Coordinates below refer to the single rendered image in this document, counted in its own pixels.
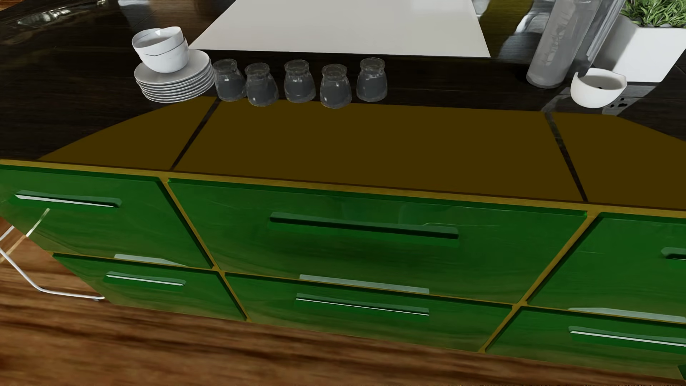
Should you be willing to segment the green drawer cabinet island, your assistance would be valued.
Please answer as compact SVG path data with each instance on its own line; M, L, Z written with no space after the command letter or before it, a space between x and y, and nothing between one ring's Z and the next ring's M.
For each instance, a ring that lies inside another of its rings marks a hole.
M613 370L686 386L686 355L573 340L573 326L686 338L686 52L608 113L525 81L523 0L496 0L504 58L382 56L389 96L343 109L215 96L163 107L125 40L191 38L231 0L25 0L0 11L0 216L104 303ZM118 209L17 205L20 190ZM456 227L458 240L272 224L272 212ZM181 291L108 284L118 271ZM328 311L297 293L430 310Z

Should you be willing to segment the clear glass jar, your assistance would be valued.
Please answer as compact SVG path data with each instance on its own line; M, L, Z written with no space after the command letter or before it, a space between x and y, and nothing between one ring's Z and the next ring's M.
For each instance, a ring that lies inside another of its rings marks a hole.
M385 62L381 58L370 57L361 60L360 73L356 83L356 94L365 102L379 102L388 94L388 79Z
M253 106L266 107L278 101L279 90L268 64L250 64L245 68L245 75L246 95Z
M341 109L352 101L346 66L329 64L322 67L320 101L330 109Z
M309 63L303 59L288 61L285 65L285 96L289 102L310 102L315 97L315 83Z
M218 60L213 63L213 69L215 88L220 100L235 102L246 97L245 77L240 72L236 60Z

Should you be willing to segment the white flat panel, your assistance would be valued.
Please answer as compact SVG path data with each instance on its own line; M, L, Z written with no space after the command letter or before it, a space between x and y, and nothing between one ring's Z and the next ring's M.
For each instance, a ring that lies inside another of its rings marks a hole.
M235 0L190 48L491 56L471 0Z

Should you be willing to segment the stack of white plates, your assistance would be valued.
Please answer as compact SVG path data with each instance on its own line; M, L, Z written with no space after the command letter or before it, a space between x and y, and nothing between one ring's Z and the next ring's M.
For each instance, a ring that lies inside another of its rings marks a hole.
M141 63L134 70L134 78L148 100L174 103L191 100L208 91L215 84L215 70L206 52L191 49L189 62L179 71L157 73Z

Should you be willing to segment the stacked white bowls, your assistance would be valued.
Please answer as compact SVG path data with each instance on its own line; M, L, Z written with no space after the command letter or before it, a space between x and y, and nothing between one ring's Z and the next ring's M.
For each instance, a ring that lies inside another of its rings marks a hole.
M170 74L189 61L189 49L180 27L152 28L134 35L132 46L151 70Z

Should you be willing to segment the tall clear glass vase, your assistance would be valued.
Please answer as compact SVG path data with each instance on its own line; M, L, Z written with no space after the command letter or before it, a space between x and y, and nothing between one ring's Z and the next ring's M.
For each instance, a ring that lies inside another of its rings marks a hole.
M585 75L626 0L556 0L526 79L554 89L575 73Z

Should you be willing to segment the small white bowl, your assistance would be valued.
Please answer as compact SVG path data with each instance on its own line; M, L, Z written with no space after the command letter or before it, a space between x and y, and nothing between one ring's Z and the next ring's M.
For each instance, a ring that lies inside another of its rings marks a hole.
M577 71L572 78L570 94L581 107L603 108L617 99L627 87L624 75L600 68L590 68L581 76Z

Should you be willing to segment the white square planter with plant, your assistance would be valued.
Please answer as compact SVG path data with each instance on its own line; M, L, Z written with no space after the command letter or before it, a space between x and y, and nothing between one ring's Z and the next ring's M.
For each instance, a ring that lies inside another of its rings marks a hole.
M593 66L660 83L686 50L686 0L623 0Z

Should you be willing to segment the white metal stool frame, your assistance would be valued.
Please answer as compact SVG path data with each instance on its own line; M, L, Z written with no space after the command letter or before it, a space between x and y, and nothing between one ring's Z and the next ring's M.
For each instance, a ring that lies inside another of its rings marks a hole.
M0 296L50 295L103 302L90 285L0 217Z

